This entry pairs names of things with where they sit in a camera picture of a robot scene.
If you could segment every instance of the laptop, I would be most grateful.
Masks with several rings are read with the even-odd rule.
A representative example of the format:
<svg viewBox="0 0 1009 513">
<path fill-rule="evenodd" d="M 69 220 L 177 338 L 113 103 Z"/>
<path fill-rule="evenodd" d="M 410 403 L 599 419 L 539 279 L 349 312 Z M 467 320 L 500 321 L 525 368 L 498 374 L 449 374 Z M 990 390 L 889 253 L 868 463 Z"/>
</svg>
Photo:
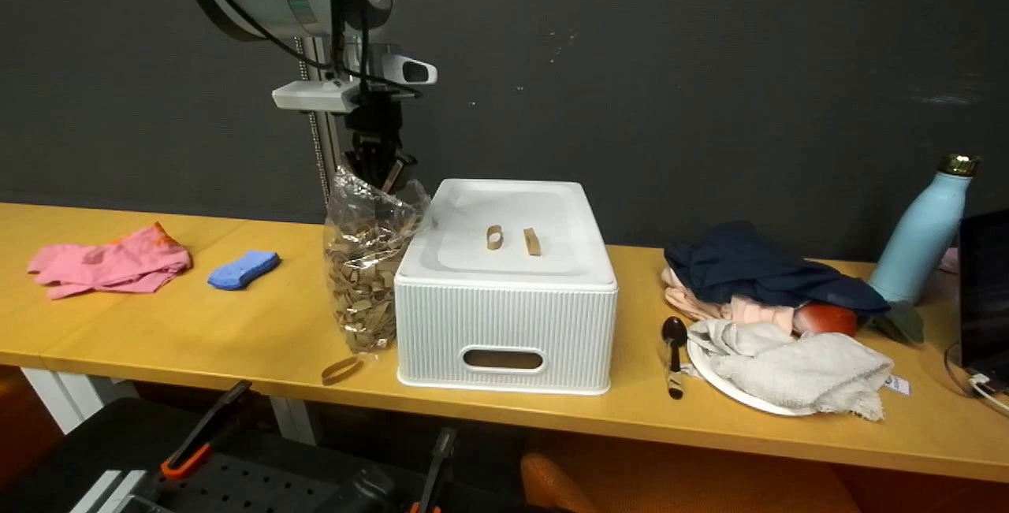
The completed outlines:
<svg viewBox="0 0 1009 513">
<path fill-rule="evenodd" d="M 960 224 L 962 365 L 1009 385 L 1009 209 Z"/>
</svg>

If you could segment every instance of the yellow table top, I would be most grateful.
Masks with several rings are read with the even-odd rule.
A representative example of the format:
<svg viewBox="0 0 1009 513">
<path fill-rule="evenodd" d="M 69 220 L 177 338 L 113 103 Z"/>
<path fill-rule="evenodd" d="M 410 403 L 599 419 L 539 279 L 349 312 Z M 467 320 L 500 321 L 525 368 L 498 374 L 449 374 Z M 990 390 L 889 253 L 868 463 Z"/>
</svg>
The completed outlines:
<svg viewBox="0 0 1009 513">
<path fill-rule="evenodd" d="M 3 364 L 215 389 L 249 379 L 271 396 L 1009 482 L 1006 417 L 961 395 L 942 367 L 942 349 L 959 326 L 948 295 L 921 308 L 923 346 L 871 330 L 859 334 L 911 384 L 909 397 L 882 390 L 880 423 L 772 416 L 689 378 L 686 396 L 670 399 L 659 328 L 675 311 L 663 299 L 662 251 L 642 247 L 609 247 L 621 293 L 612 387 L 602 396 L 406 387 L 396 378 L 394 350 L 324 387 L 320 372 L 348 350 L 327 305 L 320 225 L 10 204 L 0 204 L 0 220 Z M 156 294 L 50 302 L 24 275 L 42 244 L 103 242 L 155 220 L 195 260 L 191 272 Z M 284 261 L 244 291 L 206 284 L 214 268 L 250 248 L 276 250 Z M 833 265 L 859 276 L 871 267 Z"/>
</svg>

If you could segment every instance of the gray towel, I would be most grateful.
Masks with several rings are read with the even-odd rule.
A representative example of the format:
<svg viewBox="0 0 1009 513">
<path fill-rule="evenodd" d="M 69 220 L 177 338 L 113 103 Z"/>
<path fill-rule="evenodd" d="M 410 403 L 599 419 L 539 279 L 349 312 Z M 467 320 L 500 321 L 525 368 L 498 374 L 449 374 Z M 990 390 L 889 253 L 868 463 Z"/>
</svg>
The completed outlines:
<svg viewBox="0 0 1009 513">
<path fill-rule="evenodd" d="M 795 340 L 761 322 L 701 320 L 688 336 L 711 354 L 711 369 L 743 391 L 787 408 L 883 418 L 879 388 L 893 362 L 842 333 Z"/>
</svg>

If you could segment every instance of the bottle cap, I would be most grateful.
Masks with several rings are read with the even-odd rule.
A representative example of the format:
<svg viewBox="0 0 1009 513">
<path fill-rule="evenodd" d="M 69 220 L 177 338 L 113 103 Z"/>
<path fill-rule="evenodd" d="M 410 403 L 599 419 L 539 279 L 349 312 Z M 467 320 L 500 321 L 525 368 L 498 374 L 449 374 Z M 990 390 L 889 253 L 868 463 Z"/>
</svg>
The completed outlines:
<svg viewBox="0 0 1009 513">
<path fill-rule="evenodd" d="M 977 155 L 946 155 L 939 161 L 938 170 L 954 176 L 972 177 L 980 164 L 981 157 Z"/>
</svg>

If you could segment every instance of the dark gray wall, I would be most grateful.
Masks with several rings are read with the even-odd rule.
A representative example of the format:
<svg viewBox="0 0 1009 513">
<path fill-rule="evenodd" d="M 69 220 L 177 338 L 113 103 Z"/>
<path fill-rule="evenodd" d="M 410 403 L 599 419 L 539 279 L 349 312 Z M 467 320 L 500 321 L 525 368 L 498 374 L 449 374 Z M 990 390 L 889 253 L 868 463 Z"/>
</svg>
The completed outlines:
<svg viewBox="0 0 1009 513">
<path fill-rule="evenodd" d="M 2 40 L 13 151 L 0 188 L 318 216 L 307 128 L 268 98 L 294 75 L 284 56 L 220 34 L 193 0 L 20 2 L 23 34 Z M 862 259 L 944 152 L 987 160 L 972 211 L 1009 205 L 1009 0 L 397 10 L 396 38 L 440 68 L 405 113 L 432 189 L 446 177 L 575 180 L 609 242 L 663 244 L 748 218 L 807 254 Z M 106 174 L 89 179 L 94 163 Z"/>
</svg>

